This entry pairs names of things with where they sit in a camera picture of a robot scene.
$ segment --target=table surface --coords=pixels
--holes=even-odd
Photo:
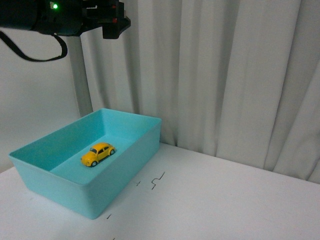
[[[95,220],[0,174],[1,240],[319,240],[320,185],[161,144]]]

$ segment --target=black cable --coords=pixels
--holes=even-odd
[[[58,35],[52,34],[52,37],[54,37],[60,44],[61,46],[61,55],[60,56],[56,56],[50,59],[46,59],[46,60],[41,60],[41,59],[34,59],[32,57],[28,57],[27,55],[25,55],[20,48],[3,32],[0,31],[0,39],[12,50],[14,51],[15,54],[17,54],[19,57],[23,58],[24,60],[30,61],[30,62],[49,62],[49,61],[54,61],[54,60],[58,60],[58,59],[62,59],[65,56],[67,56],[68,54],[68,48],[67,48],[67,44],[65,43],[65,41],[62,40],[61,37],[59,37]]]

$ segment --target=toy car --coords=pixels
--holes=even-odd
[[[100,142],[90,148],[90,151],[81,157],[81,163],[87,167],[94,167],[106,157],[114,154],[115,147],[106,142]]]

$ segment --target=curtain fold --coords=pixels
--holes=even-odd
[[[81,36],[94,110],[162,118],[161,142],[320,183],[320,4],[128,0]]]

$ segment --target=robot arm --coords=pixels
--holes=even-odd
[[[124,4],[119,0],[0,0],[0,27],[53,35],[64,55],[66,45],[58,36],[80,36],[102,27],[104,39],[117,39],[130,25]],[[3,32],[0,37],[18,54],[14,49],[20,51],[19,48]]]

